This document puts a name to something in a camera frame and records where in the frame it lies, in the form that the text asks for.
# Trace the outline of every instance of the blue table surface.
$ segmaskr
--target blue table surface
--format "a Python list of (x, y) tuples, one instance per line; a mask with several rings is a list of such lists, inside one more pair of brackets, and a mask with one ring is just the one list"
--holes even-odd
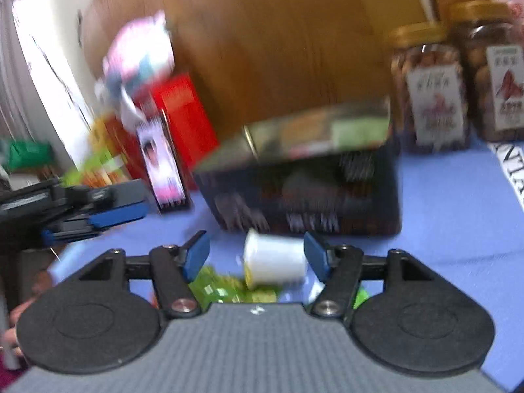
[[(402, 232), (394, 238), (332, 237), (367, 254), (384, 256), (402, 248), (478, 301), (495, 321), (496, 337), (483, 371), (507, 390), (524, 378), (524, 212), (497, 157), (475, 142), (465, 152), (438, 156), (402, 156)], [(166, 216), (150, 214), (104, 235), (70, 245), (51, 267), (57, 281), (109, 248), (127, 255), (147, 254), (155, 246), (182, 244), (199, 229), (211, 235), (208, 264), (221, 273), (242, 275), (245, 234), (221, 231), (199, 193), (194, 208)], [(303, 301), (315, 277), (308, 270), (303, 286), (283, 300)], [(132, 281), (132, 292), (150, 298), (150, 281)], [(371, 294), (380, 282), (366, 282)]]

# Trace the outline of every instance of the white curtain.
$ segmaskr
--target white curtain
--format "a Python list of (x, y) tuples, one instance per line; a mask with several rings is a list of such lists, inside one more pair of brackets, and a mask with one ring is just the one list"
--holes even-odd
[(18, 41), (12, 13), (13, 0), (0, 0), (0, 135), (2, 137), (33, 138), (24, 107), (20, 81), (22, 49)]

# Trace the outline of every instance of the red box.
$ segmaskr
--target red box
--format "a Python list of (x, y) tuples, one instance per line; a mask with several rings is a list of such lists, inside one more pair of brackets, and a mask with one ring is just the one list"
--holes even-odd
[(172, 77), (153, 87), (150, 95), (156, 109), (165, 111), (177, 153), (192, 170), (219, 143), (191, 78)]

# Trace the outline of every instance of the glass jar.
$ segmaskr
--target glass jar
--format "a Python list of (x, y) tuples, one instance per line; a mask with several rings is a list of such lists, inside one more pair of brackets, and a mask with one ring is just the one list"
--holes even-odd
[(493, 1), (458, 3), (450, 8), (450, 21), (479, 136), (488, 142), (524, 139), (522, 30), (509, 7)]
[(469, 146), (466, 90), (458, 49), (439, 23), (417, 23), (389, 35), (391, 73), (404, 117), (408, 151)]

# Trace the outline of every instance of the green bag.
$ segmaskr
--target green bag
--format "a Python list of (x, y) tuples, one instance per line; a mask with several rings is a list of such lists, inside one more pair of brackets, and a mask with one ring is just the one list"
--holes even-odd
[[(243, 279), (218, 274), (212, 266), (204, 266), (196, 279), (189, 284), (191, 292), (203, 309), (213, 302), (219, 303), (275, 303), (281, 287), (266, 286), (250, 290)], [(356, 309), (368, 299), (360, 288), (353, 307)]]
[(25, 140), (3, 141), (4, 168), (15, 171), (36, 168), (52, 163), (53, 150), (48, 143)]

